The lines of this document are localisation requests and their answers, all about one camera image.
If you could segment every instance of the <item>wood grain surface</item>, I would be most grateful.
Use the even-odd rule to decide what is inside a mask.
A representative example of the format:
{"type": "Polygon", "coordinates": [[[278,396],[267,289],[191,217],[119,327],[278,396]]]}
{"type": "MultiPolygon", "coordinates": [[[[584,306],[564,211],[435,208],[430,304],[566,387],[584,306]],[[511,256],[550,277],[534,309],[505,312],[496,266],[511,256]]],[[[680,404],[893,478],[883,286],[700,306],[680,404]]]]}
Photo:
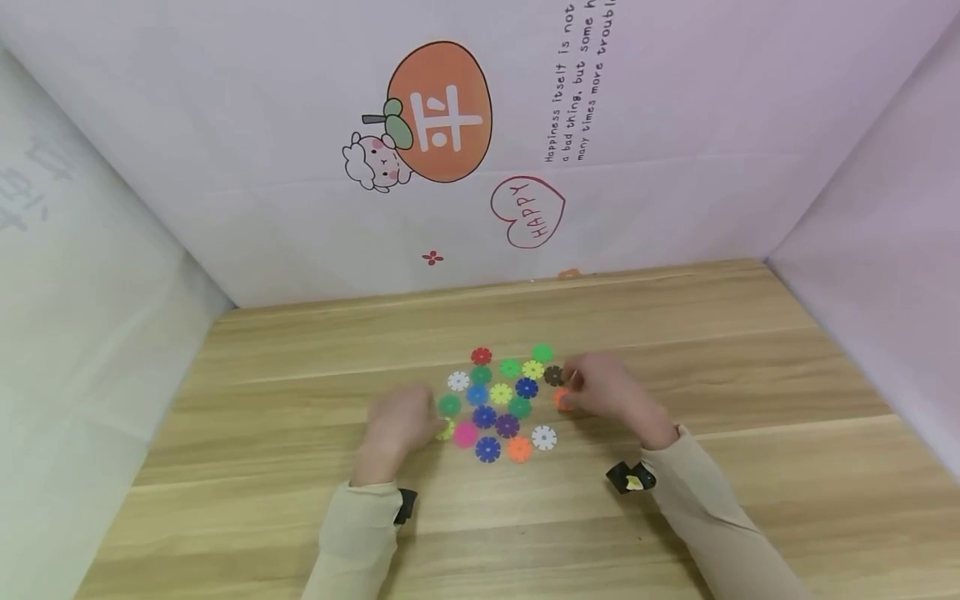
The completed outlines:
{"type": "MultiPolygon", "coordinates": [[[[300,598],[369,400],[416,379],[441,393],[473,348],[495,364],[537,342],[558,361],[614,348],[817,597],[960,598],[956,484],[749,260],[228,313],[77,598],[300,598]]],[[[709,598],[650,498],[604,478],[636,442],[534,403],[523,431],[560,441],[525,465],[439,442],[412,457],[418,512],[383,597],[709,598]]]]}

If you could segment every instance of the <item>left hand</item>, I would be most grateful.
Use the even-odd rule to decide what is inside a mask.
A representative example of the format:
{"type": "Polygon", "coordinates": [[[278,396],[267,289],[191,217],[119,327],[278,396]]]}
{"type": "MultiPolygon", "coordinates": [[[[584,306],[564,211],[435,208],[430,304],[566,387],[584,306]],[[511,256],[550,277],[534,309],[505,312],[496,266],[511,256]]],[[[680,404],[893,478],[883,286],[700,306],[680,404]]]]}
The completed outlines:
{"type": "Polygon", "coordinates": [[[370,407],[350,484],[394,481],[407,454],[425,446],[444,427],[429,387],[410,384],[393,389],[370,407]]]}

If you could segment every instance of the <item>beige sleeve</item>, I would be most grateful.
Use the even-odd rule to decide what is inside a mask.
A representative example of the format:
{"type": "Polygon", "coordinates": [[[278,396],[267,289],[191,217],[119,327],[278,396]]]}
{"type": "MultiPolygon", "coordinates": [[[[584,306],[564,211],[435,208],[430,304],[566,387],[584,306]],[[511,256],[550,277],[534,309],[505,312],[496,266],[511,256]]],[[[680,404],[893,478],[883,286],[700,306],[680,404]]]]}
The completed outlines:
{"type": "Polygon", "coordinates": [[[651,493],[686,543],[716,600],[807,600],[804,585],[733,495],[720,467],[683,427],[643,464],[657,477],[651,493]]]}
{"type": "Polygon", "coordinates": [[[337,488],[302,600],[375,600],[396,551],[394,519],[402,504],[392,483],[337,488]]]}

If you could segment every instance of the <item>cartoon sheep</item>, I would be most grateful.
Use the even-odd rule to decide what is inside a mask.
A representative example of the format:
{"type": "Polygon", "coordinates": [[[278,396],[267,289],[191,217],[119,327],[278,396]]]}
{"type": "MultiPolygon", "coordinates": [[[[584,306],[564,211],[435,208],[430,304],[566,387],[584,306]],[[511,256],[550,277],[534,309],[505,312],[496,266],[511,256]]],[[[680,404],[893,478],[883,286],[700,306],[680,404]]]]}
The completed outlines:
{"type": "Polygon", "coordinates": [[[410,167],[396,153],[396,144],[388,133],[361,137],[354,132],[343,152],[347,175],[364,189],[387,194],[394,185],[410,180],[410,167]]]}

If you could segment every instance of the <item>hand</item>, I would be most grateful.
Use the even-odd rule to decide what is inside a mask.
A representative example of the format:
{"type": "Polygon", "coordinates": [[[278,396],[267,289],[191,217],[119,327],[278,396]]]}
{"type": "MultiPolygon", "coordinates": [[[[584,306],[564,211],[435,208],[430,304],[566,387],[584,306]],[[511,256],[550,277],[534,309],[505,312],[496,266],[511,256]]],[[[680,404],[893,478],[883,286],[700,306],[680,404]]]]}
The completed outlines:
{"type": "Polygon", "coordinates": [[[570,389],[564,396],[566,406],[622,422],[648,450],[662,450],[680,438],[666,409],[610,352],[570,358],[564,364],[564,381],[570,389]]]}
{"type": "Polygon", "coordinates": [[[411,384],[393,389],[370,407],[350,484],[359,488],[394,481],[407,454],[425,446],[444,427],[429,387],[411,384]]]}

